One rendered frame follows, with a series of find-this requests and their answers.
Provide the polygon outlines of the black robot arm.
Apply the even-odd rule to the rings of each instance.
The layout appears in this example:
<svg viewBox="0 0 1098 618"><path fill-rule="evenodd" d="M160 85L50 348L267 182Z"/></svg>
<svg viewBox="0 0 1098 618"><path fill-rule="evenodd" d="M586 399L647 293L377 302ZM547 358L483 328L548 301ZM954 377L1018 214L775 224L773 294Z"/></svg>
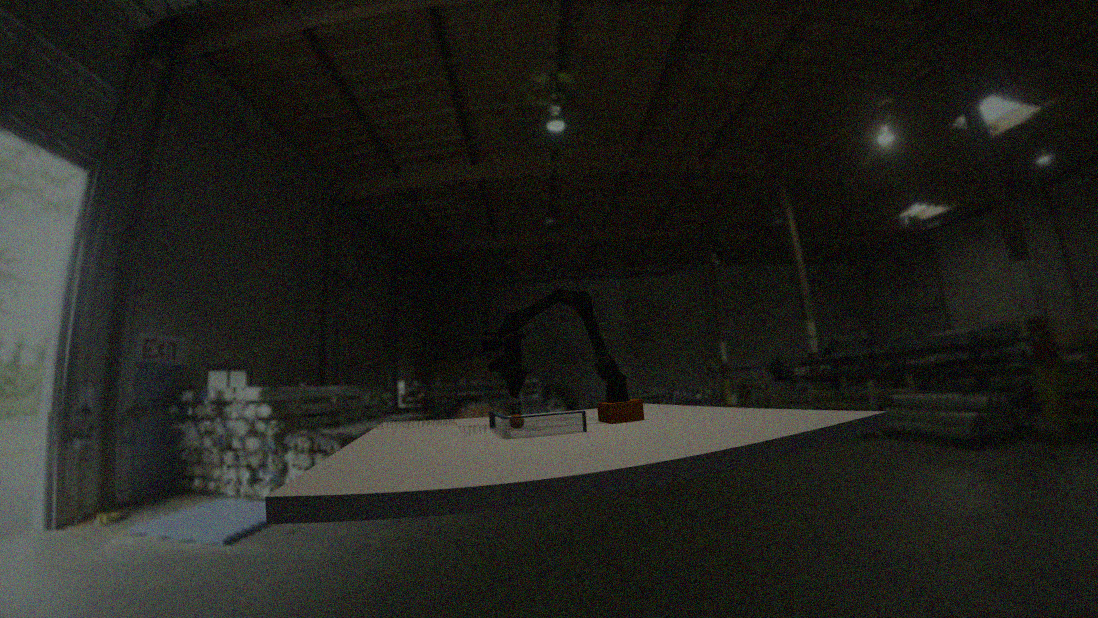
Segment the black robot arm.
<svg viewBox="0 0 1098 618"><path fill-rule="evenodd" d="M529 307L509 313L505 316L504 324L498 332L484 332L482 341L483 352L498 352L498 349L502 349L503 346L502 339L504 339L504 351L520 351L520 338L526 338L526 335L523 332L518 332L528 321L558 302L574 307L579 316L584 321L589 337L598 358L598 364L596 364L598 370L597 375L607 383L607 403L630 401L627 394L627 377L621 374L618 366L616 366L608 353L594 317L591 296L585 291L575 292L554 289L552 293L538 300ZM511 336L506 336L509 333ZM509 360L508 357L502 356L502 359L500 357L495 358L494 362L490 362L488 366L490 372L493 372L498 370L498 368L503 369L505 366L509 368Z"/></svg>

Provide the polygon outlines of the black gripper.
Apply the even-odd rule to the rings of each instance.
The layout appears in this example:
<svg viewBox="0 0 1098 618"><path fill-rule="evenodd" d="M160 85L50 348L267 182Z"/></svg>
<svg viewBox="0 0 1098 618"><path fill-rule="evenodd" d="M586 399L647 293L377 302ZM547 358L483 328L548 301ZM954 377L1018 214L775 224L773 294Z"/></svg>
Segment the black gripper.
<svg viewBox="0 0 1098 618"><path fill-rule="evenodd" d="M503 367L503 369L500 370L500 373L509 387L509 397L517 398L525 379L523 374L527 374L527 369L520 366L520 351L504 351L503 356L508 357L509 368L506 368L506 366Z"/></svg>

